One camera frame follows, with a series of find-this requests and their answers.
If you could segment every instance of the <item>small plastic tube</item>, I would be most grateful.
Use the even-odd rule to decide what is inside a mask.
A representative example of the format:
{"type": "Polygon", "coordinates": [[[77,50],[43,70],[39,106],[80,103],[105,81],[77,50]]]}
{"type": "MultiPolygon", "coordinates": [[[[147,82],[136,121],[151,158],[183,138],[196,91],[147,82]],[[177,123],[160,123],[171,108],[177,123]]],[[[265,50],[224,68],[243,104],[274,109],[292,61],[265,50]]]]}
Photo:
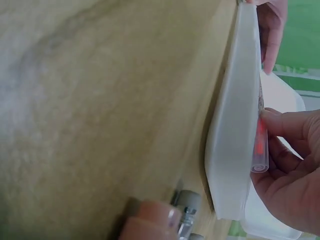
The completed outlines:
{"type": "Polygon", "coordinates": [[[258,118],[254,140],[251,172],[264,173],[269,169],[268,131],[258,118]]]}

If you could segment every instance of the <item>fingernail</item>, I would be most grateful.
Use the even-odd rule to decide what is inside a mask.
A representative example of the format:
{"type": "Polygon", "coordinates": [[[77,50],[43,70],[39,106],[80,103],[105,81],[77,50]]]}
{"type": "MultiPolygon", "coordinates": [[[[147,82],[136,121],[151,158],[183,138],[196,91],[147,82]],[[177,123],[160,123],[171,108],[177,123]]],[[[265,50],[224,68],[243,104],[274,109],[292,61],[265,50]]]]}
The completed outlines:
{"type": "Polygon", "coordinates": [[[275,114],[274,112],[272,111],[269,111],[269,110],[266,110],[266,109],[263,109],[261,111],[261,118],[263,119],[269,119],[269,118],[274,118],[277,116],[277,114],[275,114]]]}
{"type": "Polygon", "coordinates": [[[178,229],[180,211],[163,202],[145,200],[137,213],[137,217],[167,229],[178,229]]]}
{"type": "Polygon", "coordinates": [[[279,112],[279,111],[277,111],[277,110],[275,110],[275,109],[273,109],[271,107],[266,107],[264,110],[267,110],[267,111],[269,111],[271,113],[274,113],[275,115],[280,115],[281,114],[281,112],[279,112]]]}

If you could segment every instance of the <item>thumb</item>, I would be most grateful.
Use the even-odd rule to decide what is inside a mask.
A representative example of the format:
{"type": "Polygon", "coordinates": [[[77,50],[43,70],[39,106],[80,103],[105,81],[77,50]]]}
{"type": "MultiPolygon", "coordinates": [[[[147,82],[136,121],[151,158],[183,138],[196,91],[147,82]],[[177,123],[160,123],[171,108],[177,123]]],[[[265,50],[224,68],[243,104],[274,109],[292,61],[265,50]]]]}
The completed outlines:
{"type": "Polygon", "coordinates": [[[259,6],[259,5],[270,2],[270,0],[246,0],[246,2],[249,4],[254,4],[254,5],[259,6]]]}
{"type": "Polygon", "coordinates": [[[308,139],[312,115],[312,111],[279,113],[270,109],[261,112],[261,118],[272,135],[296,140],[308,139]]]}

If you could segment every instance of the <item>beige fabric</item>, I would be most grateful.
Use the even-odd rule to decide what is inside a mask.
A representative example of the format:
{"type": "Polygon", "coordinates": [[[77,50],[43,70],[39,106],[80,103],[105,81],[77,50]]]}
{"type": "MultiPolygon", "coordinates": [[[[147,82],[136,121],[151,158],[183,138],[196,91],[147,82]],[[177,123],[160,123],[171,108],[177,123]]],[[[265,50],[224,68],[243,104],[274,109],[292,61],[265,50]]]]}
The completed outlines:
{"type": "Polygon", "coordinates": [[[235,10],[0,0],[0,238],[112,238],[128,199],[169,201],[182,178],[211,239],[200,142],[235,10]]]}

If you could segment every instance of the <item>finger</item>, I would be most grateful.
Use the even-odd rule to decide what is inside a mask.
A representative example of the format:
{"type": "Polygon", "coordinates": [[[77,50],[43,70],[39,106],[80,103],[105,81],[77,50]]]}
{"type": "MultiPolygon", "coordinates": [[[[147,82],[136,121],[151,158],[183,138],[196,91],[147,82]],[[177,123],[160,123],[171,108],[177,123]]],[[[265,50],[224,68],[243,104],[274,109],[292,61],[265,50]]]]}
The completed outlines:
{"type": "Polygon", "coordinates": [[[269,171],[264,173],[251,173],[251,180],[258,196],[262,201],[266,198],[266,192],[270,186],[275,182],[269,171]]]}
{"type": "Polygon", "coordinates": [[[274,180],[277,180],[277,179],[286,175],[283,171],[281,171],[277,167],[277,165],[275,164],[275,162],[271,156],[269,156],[269,170],[268,171],[274,180]]]}
{"type": "Polygon", "coordinates": [[[254,5],[261,5],[261,4],[265,4],[265,3],[268,3],[270,2],[270,0],[246,0],[247,3],[249,4],[254,4],[254,5]]]}
{"type": "Polygon", "coordinates": [[[302,161],[284,146],[276,136],[269,140],[269,154],[277,168],[286,174],[295,170],[302,161]]]}
{"type": "Polygon", "coordinates": [[[303,159],[311,154],[309,144],[306,140],[286,139],[286,141],[303,159]]]}
{"type": "Polygon", "coordinates": [[[270,29],[265,50],[265,59],[263,70],[266,74],[270,74],[276,64],[281,40],[283,37],[283,28],[270,29]]]}
{"type": "Polygon", "coordinates": [[[312,111],[282,114],[275,114],[266,109],[261,111],[262,120],[270,134],[285,139],[307,140],[310,116],[312,116],[312,111]]]}

